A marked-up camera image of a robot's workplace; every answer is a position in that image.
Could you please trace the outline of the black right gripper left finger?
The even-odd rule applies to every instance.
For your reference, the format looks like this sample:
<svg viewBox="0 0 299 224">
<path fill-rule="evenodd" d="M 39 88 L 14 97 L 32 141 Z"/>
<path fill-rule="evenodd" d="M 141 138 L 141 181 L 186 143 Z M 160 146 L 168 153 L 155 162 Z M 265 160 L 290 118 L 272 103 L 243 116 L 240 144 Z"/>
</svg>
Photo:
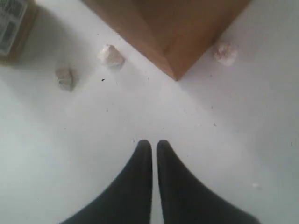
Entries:
<svg viewBox="0 0 299 224">
<path fill-rule="evenodd" d="M 152 202 L 152 151 L 138 142 L 126 166 L 90 204 L 65 224 L 149 224 Z"/>
</svg>

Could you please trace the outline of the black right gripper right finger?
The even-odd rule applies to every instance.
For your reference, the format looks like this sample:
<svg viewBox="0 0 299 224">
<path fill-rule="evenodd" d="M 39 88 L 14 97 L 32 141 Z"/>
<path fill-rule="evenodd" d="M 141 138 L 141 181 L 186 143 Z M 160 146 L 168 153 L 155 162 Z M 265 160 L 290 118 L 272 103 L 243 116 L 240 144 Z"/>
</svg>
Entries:
<svg viewBox="0 0 299 224">
<path fill-rule="evenodd" d="M 225 201 L 202 184 L 166 140 L 157 144 L 157 171 L 164 223 L 259 223 L 256 217 Z"/>
</svg>

